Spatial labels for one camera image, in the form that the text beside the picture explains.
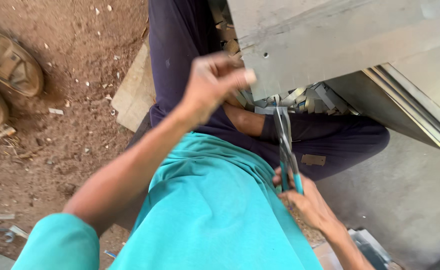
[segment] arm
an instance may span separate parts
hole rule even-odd
[[[275,170],[273,183],[281,183],[281,168]],[[345,226],[337,219],[330,207],[323,200],[315,183],[305,176],[301,176],[303,193],[301,195],[294,189],[278,195],[279,198],[288,199],[303,214],[305,222],[312,228],[322,232],[333,251],[337,255],[341,266],[345,270],[374,270],[370,262],[357,248]]]
[[[206,123],[223,100],[255,81],[252,70],[223,53],[199,57],[192,63],[182,101],[130,150],[97,171],[64,207],[101,235],[149,184],[160,163],[183,135]]]

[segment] dirt ground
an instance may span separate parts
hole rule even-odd
[[[38,220],[61,211],[77,187],[125,148],[133,133],[116,124],[104,97],[113,97],[127,73],[147,17],[148,0],[0,1],[0,31],[37,59],[45,77],[44,93],[37,97],[0,85],[10,110],[7,123],[19,141],[10,147],[0,139],[0,214],[16,214],[0,227],[15,224],[30,232]],[[48,108],[65,115],[49,114]],[[31,159],[16,157],[29,151]],[[15,260],[25,241],[17,237],[5,243],[2,236],[0,254]],[[101,252],[117,254],[127,237],[127,230],[112,227],[100,241]],[[113,258],[101,254],[100,260],[105,269]]]

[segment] turquoise shirt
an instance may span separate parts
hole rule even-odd
[[[274,171],[217,137],[189,133],[163,161],[109,269],[322,269],[277,198]],[[40,220],[13,270],[97,270],[95,230],[69,214]]]

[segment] person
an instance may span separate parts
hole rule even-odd
[[[381,151],[388,132],[361,116],[291,114],[304,195],[281,182],[273,119],[223,103],[256,80],[220,51],[206,0],[149,3],[157,103],[152,129],[100,169],[62,213],[38,221],[13,270],[98,269],[99,237],[144,188],[149,193],[110,269],[321,269],[280,199],[331,244],[344,269],[373,269],[313,180]]]

